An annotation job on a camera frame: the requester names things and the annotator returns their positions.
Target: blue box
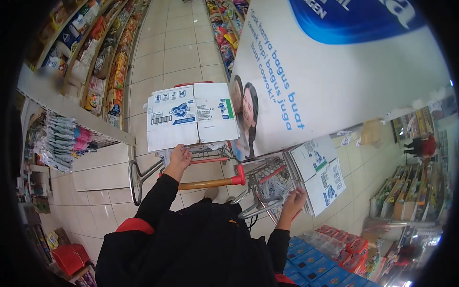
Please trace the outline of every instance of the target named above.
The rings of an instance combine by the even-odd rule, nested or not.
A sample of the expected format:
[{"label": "blue box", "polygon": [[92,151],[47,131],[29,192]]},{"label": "blue box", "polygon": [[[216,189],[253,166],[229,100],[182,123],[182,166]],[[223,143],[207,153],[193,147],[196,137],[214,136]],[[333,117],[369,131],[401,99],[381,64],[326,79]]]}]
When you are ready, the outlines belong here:
[{"label": "blue box", "polygon": [[363,277],[354,273],[349,274],[344,280],[336,287],[364,287],[368,283]]},{"label": "blue box", "polygon": [[287,259],[292,260],[298,256],[305,254],[311,249],[313,249],[311,245],[307,244],[306,242],[302,242],[287,250]]},{"label": "blue box", "polygon": [[283,272],[285,276],[290,277],[297,272],[298,270],[292,264],[290,264],[288,261],[285,263]]},{"label": "blue box", "polygon": [[304,278],[306,278],[306,280],[311,282],[311,281],[316,280],[323,274],[325,274],[328,270],[333,268],[335,265],[336,264],[334,261],[326,257],[322,257],[321,259],[312,263],[310,266],[301,269],[299,272]]},{"label": "blue box", "polygon": [[292,238],[290,238],[290,240],[288,241],[288,248],[292,248],[300,243],[303,243],[303,240],[301,240],[300,238],[294,236]]},{"label": "blue box", "polygon": [[341,267],[335,266],[327,273],[309,283],[310,287],[332,287],[341,283],[349,272]]},{"label": "blue box", "polygon": [[311,249],[305,254],[295,257],[290,262],[296,269],[301,270],[307,266],[312,265],[322,257],[322,253],[320,253],[317,249]]},{"label": "blue box", "polygon": [[295,273],[289,278],[298,286],[303,286],[303,287],[308,286],[308,281],[304,279],[299,273]]},{"label": "blue box", "polygon": [[378,285],[376,283],[374,283],[373,281],[370,281],[370,280],[367,280],[367,284],[365,284],[364,287],[381,287],[381,285]]}]

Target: shopping cart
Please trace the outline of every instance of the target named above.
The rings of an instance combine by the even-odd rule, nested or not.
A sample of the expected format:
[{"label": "shopping cart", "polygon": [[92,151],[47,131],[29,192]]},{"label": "shopping cart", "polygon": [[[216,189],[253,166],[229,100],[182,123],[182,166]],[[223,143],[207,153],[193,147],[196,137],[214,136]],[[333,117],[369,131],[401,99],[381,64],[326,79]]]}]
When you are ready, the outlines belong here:
[{"label": "shopping cart", "polygon": [[[274,224],[278,223],[284,198],[282,196],[269,197],[261,190],[263,184],[272,177],[275,177],[277,181],[286,186],[284,194],[291,192],[298,186],[294,183],[294,179],[290,177],[284,159],[279,157],[269,158],[264,164],[247,172],[246,178],[248,179],[248,189],[231,202],[231,204],[236,204],[250,193],[253,194],[254,204],[239,214],[240,219],[248,219],[263,212],[267,212]],[[292,221],[300,212],[301,210],[295,214]]]},{"label": "shopping cart", "polygon": [[[212,83],[211,81],[199,82],[199,83]],[[195,83],[179,84],[174,86],[186,86]],[[222,162],[223,165],[231,159],[236,159],[231,150],[231,143],[228,141],[222,147],[219,147],[215,150],[211,148],[192,148],[192,159],[190,164],[199,164],[199,163],[211,163],[211,162]],[[164,160],[161,159],[157,161],[154,165],[149,167],[146,171],[140,172],[139,165],[135,160],[129,162],[128,174],[129,174],[129,187],[131,189],[132,201],[136,206],[140,206],[142,201],[142,186],[145,180],[152,176],[156,171],[160,170],[160,176],[162,171],[165,169]],[[180,183],[179,190],[189,190],[189,189],[204,189],[215,186],[228,186],[228,185],[245,185],[246,178],[244,175],[244,169],[242,165],[238,165],[236,168],[236,176],[231,178],[224,178],[219,180],[206,180],[206,181],[197,181],[189,183]],[[135,188],[137,187],[138,195],[135,195]]]}]

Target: tiled floor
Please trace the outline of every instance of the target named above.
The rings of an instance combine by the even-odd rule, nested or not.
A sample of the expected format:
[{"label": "tiled floor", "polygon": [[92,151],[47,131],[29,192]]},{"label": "tiled floor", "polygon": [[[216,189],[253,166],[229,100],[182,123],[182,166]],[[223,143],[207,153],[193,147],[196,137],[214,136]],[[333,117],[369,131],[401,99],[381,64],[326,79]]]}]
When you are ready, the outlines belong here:
[{"label": "tiled floor", "polygon": [[[213,32],[201,0],[152,0],[135,50],[135,60],[128,72],[129,99],[126,112],[129,132],[136,137],[136,160],[141,170],[158,160],[148,153],[146,145],[146,111],[143,105],[151,92],[176,84],[214,81],[227,82],[224,67],[213,40]],[[348,146],[340,146],[342,138],[334,139],[346,190],[319,216],[301,213],[293,222],[291,235],[297,235],[321,224],[360,234],[362,222],[369,214],[369,199],[386,177],[404,161],[402,149],[393,143],[390,125],[383,129],[384,144],[355,146],[358,133]],[[234,175],[232,163],[205,163],[190,166],[182,182],[213,180]],[[73,174],[51,174],[54,197],[50,199],[51,214],[41,214],[44,229],[62,226],[70,240],[81,243],[96,263],[105,234],[113,232],[126,219],[135,215],[128,189],[76,192]],[[148,191],[156,182],[152,176],[144,184]],[[229,196],[238,196],[245,186],[220,188],[215,202],[223,203]],[[204,190],[181,191],[171,210],[180,210],[202,199]],[[253,203],[250,197],[243,208]],[[252,237],[268,236],[274,224],[267,214],[259,216],[252,227]]]}]

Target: poster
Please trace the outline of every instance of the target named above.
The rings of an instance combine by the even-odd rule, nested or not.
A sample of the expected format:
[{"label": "poster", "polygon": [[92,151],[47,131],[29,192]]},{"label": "poster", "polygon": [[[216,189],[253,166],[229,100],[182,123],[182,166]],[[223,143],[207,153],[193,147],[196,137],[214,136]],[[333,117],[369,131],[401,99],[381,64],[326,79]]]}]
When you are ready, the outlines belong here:
[{"label": "poster", "polygon": [[247,160],[336,133],[449,83],[408,0],[252,0],[230,80]]}]

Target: red shirt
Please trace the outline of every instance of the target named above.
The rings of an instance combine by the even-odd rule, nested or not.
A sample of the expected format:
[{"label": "red shirt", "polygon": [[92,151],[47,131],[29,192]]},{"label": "red shirt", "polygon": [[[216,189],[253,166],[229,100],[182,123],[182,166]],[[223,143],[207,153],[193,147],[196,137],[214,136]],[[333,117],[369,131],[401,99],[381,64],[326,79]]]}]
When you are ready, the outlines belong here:
[{"label": "red shirt", "polygon": [[430,135],[429,138],[425,141],[422,141],[422,154],[425,156],[433,156],[435,153],[435,149],[437,148],[435,145],[435,138]]}]

